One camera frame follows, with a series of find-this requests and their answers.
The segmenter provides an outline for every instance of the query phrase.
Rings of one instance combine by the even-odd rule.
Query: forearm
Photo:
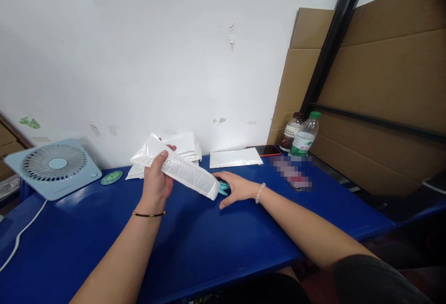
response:
[[[160,213],[165,201],[141,201],[136,211]],[[135,303],[162,217],[131,216],[119,237],[102,258],[71,303]]]
[[[263,189],[260,203],[320,268],[329,269],[337,261],[355,254],[376,257],[330,222],[268,188]]]

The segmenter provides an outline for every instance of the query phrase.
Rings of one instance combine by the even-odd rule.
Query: fan grille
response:
[[[63,168],[50,167],[50,161],[65,159]],[[87,155],[84,151],[68,145],[45,146],[30,153],[23,159],[23,173],[38,182],[64,181],[79,174],[87,165]]]

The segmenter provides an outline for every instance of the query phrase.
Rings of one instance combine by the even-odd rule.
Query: beaded bracelet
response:
[[[264,187],[266,187],[266,184],[265,184],[265,183],[262,183],[262,184],[260,185],[259,191],[257,192],[256,204],[259,204],[259,202],[260,202],[260,193],[262,192],[262,189],[263,189]]]

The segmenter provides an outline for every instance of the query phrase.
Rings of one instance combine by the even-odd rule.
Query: green paint mark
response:
[[[34,118],[29,119],[28,117],[24,117],[20,120],[19,123],[21,123],[23,125],[28,125],[30,128],[33,128],[36,130],[40,129],[40,124]]]

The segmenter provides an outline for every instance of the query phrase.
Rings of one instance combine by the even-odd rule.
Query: plastic bottle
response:
[[[300,130],[297,132],[291,150],[290,155],[305,156],[311,147],[314,139],[316,138],[317,131],[319,130],[319,118],[321,113],[312,111],[310,117],[302,124]]]
[[[291,118],[291,120],[288,122],[282,141],[280,142],[279,147],[282,151],[289,152],[291,145],[293,144],[294,137],[296,136],[297,131],[299,131],[302,123],[303,113],[295,112],[293,114],[293,118]]]

